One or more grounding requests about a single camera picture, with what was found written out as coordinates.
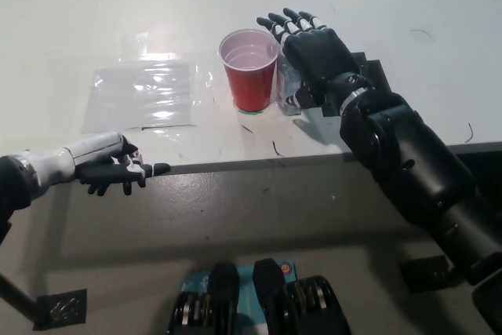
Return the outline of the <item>white and black left hand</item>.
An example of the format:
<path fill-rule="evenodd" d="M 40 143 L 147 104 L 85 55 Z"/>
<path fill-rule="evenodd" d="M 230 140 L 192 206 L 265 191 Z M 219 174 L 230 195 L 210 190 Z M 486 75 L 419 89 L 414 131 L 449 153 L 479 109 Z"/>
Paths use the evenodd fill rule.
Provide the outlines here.
<path fill-rule="evenodd" d="M 49 187 L 78 180 L 100 191 L 111 184 L 141 187 L 146 179 L 168 173 L 167 163 L 143 163 L 138 147 L 117 132 L 86 137 L 43 153 L 24 151 L 20 161 L 27 167 L 33 198 L 44 195 Z"/>

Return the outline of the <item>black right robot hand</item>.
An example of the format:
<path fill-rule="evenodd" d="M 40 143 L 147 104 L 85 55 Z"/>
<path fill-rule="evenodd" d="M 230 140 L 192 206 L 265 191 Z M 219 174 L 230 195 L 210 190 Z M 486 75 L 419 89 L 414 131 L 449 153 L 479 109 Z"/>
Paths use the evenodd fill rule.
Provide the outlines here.
<path fill-rule="evenodd" d="M 287 104 L 301 109 L 327 105 L 339 114 L 349 98 L 368 89 L 349 48 L 317 16 L 284 8 L 256 22 L 271 33 L 300 76 L 301 87 L 286 98 Z"/>

